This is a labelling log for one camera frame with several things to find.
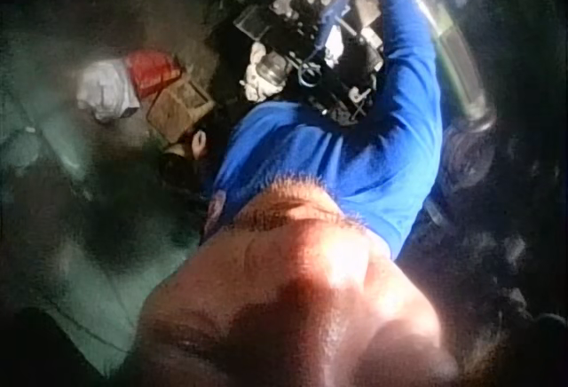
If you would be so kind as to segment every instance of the red container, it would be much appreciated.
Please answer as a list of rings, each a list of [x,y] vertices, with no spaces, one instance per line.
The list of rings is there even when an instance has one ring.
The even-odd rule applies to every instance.
[[[161,91],[182,74],[179,63],[168,53],[141,50],[129,54],[124,63],[139,99]]]

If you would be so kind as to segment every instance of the person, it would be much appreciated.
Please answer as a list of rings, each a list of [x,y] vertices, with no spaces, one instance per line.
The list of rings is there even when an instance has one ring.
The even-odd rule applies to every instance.
[[[451,383],[426,295],[396,258],[438,171],[435,51],[414,0],[381,0],[386,82],[344,129],[268,102],[233,130],[202,246],[147,298],[125,385]]]

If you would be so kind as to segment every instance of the white bag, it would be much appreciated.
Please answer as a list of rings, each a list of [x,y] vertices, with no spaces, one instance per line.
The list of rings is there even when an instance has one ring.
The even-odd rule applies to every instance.
[[[101,122],[120,118],[129,107],[140,107],[124,62],[102,60],[85,68],[77,88],[77,105],[90,108]]]

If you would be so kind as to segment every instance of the skin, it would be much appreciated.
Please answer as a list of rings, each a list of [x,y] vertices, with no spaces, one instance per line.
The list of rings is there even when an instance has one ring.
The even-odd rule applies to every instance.
[[[387,244],[280,181],[148,297],[130,359],[140,385],[431,385],[455,375],[440,344]]]

